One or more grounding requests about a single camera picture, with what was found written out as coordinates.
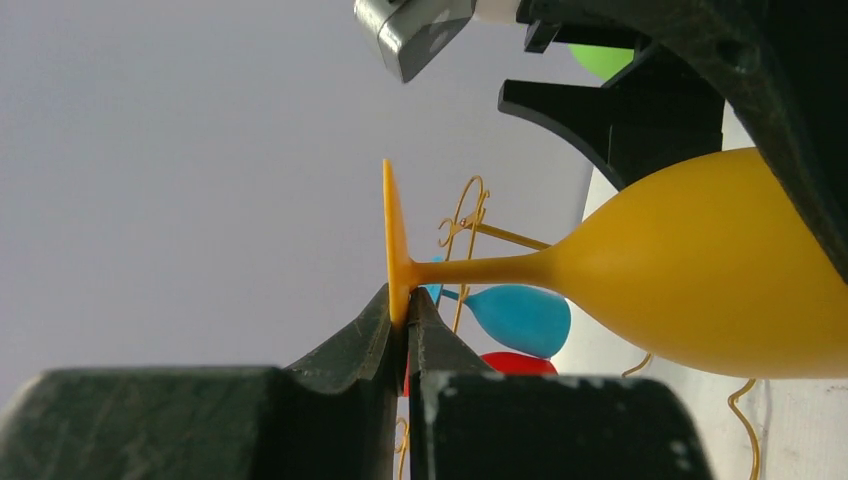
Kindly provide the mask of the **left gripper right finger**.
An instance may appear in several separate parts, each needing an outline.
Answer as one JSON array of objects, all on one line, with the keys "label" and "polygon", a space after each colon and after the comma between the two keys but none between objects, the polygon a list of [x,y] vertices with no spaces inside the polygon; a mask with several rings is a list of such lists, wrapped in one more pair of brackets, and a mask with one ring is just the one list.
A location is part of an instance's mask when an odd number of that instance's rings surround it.
[{"label": "left gripper right finger", "polygon": [[693,420],[663,383],[491,369],[417,289],[408,311],[415,479],[709,479]]}]

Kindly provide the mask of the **tall gold wire glass rack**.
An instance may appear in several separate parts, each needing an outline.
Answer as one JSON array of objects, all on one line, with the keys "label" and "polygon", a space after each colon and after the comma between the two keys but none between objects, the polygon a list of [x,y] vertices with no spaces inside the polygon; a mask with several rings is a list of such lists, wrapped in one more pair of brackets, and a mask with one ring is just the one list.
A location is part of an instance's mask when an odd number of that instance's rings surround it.
[{"label": "tall gold wire glass rack", "polygon": [[[418,263],[412,261],[406,252],[396,185],[391,180],[385,180],[384,213],[390,307],[393,313],[405,307],[401,298],[404,291],[428,284],[442,284],[446,289],[459,293],[461,298],[501,284],[529,286],[524,277],[528,268],[542,265],[545,258],[554,252],[554,247],[547,243],[486,224],[485,203],[490,192],[479,175],[468,180],[463,196],[467,196],[472,188],[478,190],[473,209],[464,213],[462,209],[465,201],[460,199],[453,216],[442,221],[449,229],[448,236],[439,243],[444,250],[443,256],[431,262]],[[476,259],[473,253],[479,235],[524,246],[529,252],[521,256]]]}]

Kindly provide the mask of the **red plastic goblet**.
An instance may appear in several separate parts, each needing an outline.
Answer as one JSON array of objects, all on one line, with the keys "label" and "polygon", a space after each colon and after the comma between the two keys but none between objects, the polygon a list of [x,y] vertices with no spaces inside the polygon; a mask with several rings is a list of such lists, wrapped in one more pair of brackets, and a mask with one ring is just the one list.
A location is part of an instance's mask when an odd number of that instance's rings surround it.
[{"label": "red plastic goblet", "polygon": [[544,375],[557,373],[556,368],[548,359],[510,351],[448,358],[446,361],[426,363],[425,369],[459,373],[480,373],[484,369],[493,369],[506,375]]}]

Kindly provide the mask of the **blue plastic goblet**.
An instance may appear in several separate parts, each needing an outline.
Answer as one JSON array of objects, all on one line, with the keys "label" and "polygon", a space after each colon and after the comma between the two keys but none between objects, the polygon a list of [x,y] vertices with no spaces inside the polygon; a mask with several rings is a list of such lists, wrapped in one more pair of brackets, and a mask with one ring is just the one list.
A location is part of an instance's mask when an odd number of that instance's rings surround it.
[{"label": "blue plastic goblet", "polygon": [[450,298],[468,307],[493,340],[532,357],[553,357],[570,335],[569,303],[564,297],[546,290],[501,284],[461,298],[459,293],[442,284],[428,284],[425,289],[436,303]]}]

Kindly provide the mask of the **orange plastic goblet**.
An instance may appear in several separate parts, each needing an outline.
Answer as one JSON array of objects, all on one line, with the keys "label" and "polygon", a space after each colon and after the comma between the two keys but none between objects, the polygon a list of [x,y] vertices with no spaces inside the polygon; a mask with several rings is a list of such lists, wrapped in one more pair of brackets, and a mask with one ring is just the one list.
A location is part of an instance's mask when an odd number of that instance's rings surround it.
[{"label": "orange plastic goblet", "polygon": [[847,374],[847,286],[754,147],[653,173],[552,245],[528,285],[680,365],[758,379]]}]

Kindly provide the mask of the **green plastic goblet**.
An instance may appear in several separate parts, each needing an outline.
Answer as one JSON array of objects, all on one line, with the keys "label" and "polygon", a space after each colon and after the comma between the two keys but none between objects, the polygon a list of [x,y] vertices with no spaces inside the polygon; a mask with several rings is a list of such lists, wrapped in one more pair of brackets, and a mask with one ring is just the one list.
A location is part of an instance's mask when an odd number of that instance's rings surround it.
[{"label": "green plastic goblet", "polygon": [[575,60],[603,82],[613,78],[634,59],[632,49],[569,44]]}]

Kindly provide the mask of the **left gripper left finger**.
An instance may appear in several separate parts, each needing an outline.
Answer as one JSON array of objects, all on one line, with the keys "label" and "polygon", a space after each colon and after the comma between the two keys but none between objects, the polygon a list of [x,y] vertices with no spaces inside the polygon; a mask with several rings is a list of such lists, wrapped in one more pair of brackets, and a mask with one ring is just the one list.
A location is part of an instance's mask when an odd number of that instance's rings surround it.
[{"label": "left gripper left finger", "polygon": [[388,292],[298,361],[48,370],[1,415],[5,479],[388,479]]}]

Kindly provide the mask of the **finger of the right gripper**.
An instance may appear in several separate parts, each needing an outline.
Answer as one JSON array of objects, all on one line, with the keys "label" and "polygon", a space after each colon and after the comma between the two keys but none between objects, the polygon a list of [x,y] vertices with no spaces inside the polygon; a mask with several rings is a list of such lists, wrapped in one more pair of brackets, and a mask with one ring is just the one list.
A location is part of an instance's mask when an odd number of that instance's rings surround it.
[{"label": "finger of the right gripper", "polygon": [[601,87],[507,80],[500,112],[582,154],[618,190],[722,148],[724,98],[667,49],[645,49]]},{"label": "finger of the right gripper", "polygon": [[523,1],[525,48],[667,49],[731,106],[840,274],[847,271],[843,1]]}]

